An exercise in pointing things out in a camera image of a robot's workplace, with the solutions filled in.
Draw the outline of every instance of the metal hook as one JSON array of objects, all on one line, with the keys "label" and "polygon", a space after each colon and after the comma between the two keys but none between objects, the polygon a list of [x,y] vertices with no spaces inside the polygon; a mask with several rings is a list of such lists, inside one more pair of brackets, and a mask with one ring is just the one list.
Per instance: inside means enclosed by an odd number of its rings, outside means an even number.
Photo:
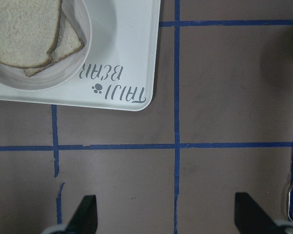
[{"label": "metal hook", "polygon": [[287,212],[289,221],[291,221],[293,223],[293,220],[290,216],[290,197],[291,197],[292,189],[293,189],[293,180],[292,180],[292,183],[291,183],[290,188],[288,190],[288,212]]}]

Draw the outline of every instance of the black object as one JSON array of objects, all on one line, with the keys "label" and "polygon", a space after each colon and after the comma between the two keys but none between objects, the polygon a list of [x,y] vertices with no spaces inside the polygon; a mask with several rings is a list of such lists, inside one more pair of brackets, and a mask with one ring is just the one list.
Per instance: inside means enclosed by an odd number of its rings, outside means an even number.
[{"label": "black object", "polygon": [[293,234],[293,225],[278,226],[247,193],[235,194],[234,222],[241,234]]},{"label": "black object", "polygon": [[97,199],[84,196],[65,231],[52,234],[95,234],[98,228]]}]

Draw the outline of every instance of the bowl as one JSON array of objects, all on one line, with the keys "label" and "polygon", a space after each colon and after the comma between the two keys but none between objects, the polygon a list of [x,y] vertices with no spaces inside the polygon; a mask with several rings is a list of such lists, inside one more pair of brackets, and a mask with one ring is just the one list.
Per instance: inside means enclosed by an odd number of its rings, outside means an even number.
[{"label": "bowl", "polygon": [[49,89],[72,78],[84,64],[91,46],[92,26],[89,12],[83,0],[64,0],[62,10],[72,24],[84,47],[46,70],[27,77],[23,69],[0,63],[0,83],[27,91]]}]

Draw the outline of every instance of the bread slice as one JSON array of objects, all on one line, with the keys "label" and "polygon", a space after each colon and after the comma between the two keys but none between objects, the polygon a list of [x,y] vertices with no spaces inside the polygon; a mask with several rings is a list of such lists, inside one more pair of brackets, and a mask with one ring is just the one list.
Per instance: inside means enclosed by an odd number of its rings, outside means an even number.
[{"label": "bread slice", "polygon": [[83,42],[78,38],[78,35],[76,34],[74,28],[62,11],[58,44],[55,50],[51,53],[51,57],[53,60],[45,67],[28,68],[25,69],[24,72],[26,76],[31,77],[38,72],[41,72],[48,67],[53,66],[54,64],[68,57],[69,55],[80,51],[83,46]]},{"label": "bread slice", "polygon": [[0,0],[0,62],[47,65],[59,36],[62,0]]}]

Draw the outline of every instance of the white tray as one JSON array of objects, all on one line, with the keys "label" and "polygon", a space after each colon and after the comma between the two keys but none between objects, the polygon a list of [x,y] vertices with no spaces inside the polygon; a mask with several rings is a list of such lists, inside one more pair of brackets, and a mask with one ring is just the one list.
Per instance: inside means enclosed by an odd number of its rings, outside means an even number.
[{"label": "white tray", "polygon": [[160,0],[84,1],[93,31],[84,69],[67,82],[41,91],[18,90],[0,83],[0,100],[127,111],[149,105]]}]

